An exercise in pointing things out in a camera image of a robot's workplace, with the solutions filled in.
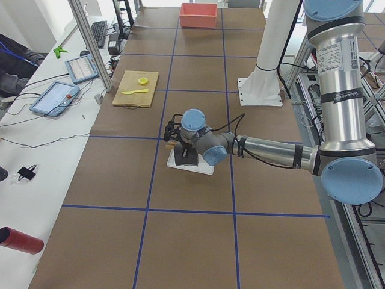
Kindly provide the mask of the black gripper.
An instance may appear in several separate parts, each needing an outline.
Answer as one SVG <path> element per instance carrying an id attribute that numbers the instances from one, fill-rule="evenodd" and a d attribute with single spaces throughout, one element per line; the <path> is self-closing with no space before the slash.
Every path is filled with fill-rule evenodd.
<path id="1" fill-rule="evenodd" d="M 182 158 L 188 158 L 193 155 L 194 147 L 190 143 L 182 142 L 181 144 L 181 157 Z"/>

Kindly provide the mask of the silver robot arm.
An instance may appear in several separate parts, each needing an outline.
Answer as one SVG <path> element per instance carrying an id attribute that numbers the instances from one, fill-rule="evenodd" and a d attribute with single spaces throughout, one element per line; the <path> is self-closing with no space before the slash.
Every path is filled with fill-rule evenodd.
<path id="1" fill-rule="evenodd" d="M 254 72 L 239 79 L 242 105 L 274 105 L 279 100 L 273 84 L 282 41 L 289 21 L 304 7 L 307 38 L 316 50 L 324 142 L 320 146 L 263 140 L 235 132 L 216 134 L 198 109 L 187 110 L 177 129 L 177 165 L 197 165 L 203 158 L 215 166 L 228 155 L 254 158 L 284 169 L 303 169 L 321 178 L 333 199 L 360 205 L 375 199 L 383 188 L 375 145 L 366 138 L 357 36 L 365 25 L 361 1 L 278 1 L 271 16 Z"/>

